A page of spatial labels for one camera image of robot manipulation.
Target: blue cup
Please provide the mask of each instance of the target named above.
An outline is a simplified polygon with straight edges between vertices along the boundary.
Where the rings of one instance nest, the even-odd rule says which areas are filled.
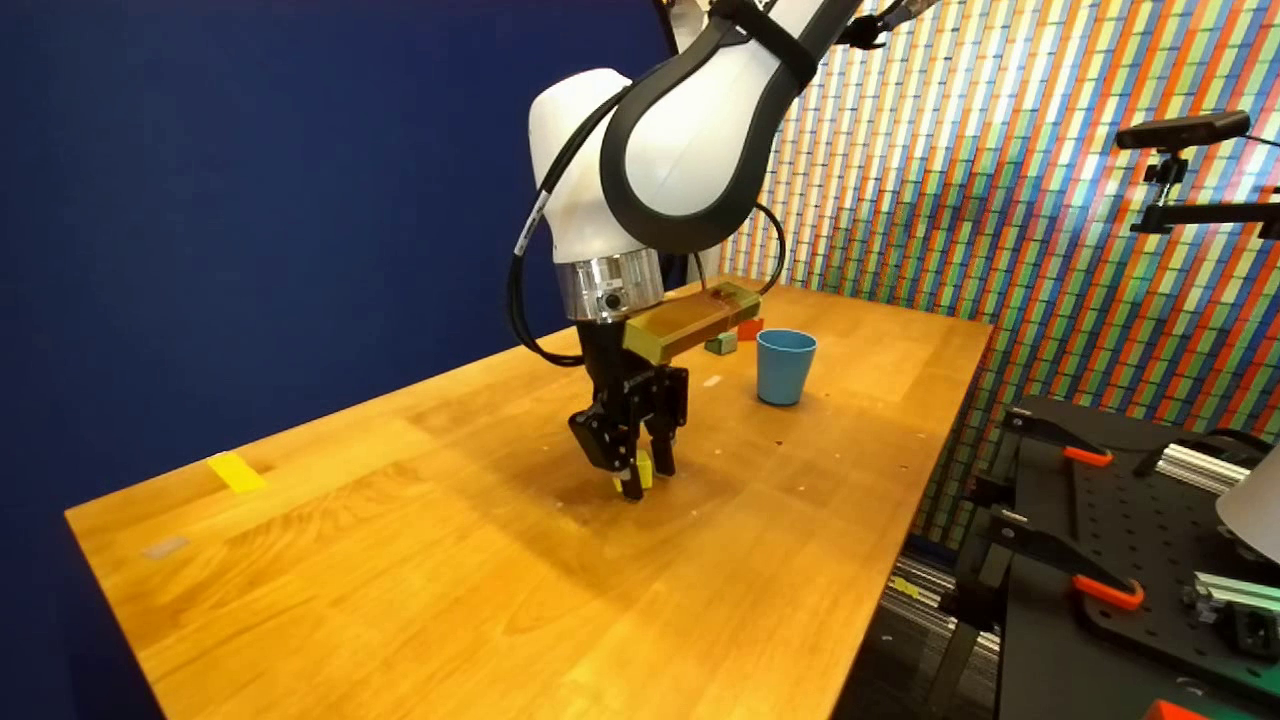
[[[799,405],[814,342],[795,330],[762,330],[754,335],[754,395],[770,410]]]

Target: wooden tabletop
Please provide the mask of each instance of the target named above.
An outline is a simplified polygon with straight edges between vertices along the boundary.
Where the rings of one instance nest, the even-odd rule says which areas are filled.
[[[752,345],[683,351],[678,477],[639,505],[562,427],[589,377],[500,351],[69,526],[177,720],[826,718],[986,330],[762,315],[819,335],[802,405],[752,399]]]

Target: colorful patterned wall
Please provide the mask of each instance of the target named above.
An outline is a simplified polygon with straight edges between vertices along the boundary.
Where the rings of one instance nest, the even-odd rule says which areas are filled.
[[[1128,231],[1150,157],[1115,154],[1115,128],[1213,110],[1280,136],[1277,0],[938,0],[878,52],[832,52],[795,100],[762,189],[786,285],[994,323],[915,540],[956,548],[960,497],[1025,393],[1280,437],[1280,243],[1256,223]],[[1280,150],[1187,160],[1175,201],[1280,184]],[[762,276],[767,223],[721,265]]]

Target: wooden block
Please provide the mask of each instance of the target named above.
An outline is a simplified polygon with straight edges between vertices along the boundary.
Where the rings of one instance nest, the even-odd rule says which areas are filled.
[[[761,313],[754,289],[743,279],[721,279],[708,291],[675,291],[658,307],[628,321],[625,349],[648,366],[669,366],[672,357],[752,321]]]

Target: dark blue wall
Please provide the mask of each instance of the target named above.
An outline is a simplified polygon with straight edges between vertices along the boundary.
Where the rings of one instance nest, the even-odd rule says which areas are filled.
[[[145,708],[60,513],[502,349],[527,100],[658,58],[648,0],[6,0],[0,718]]]

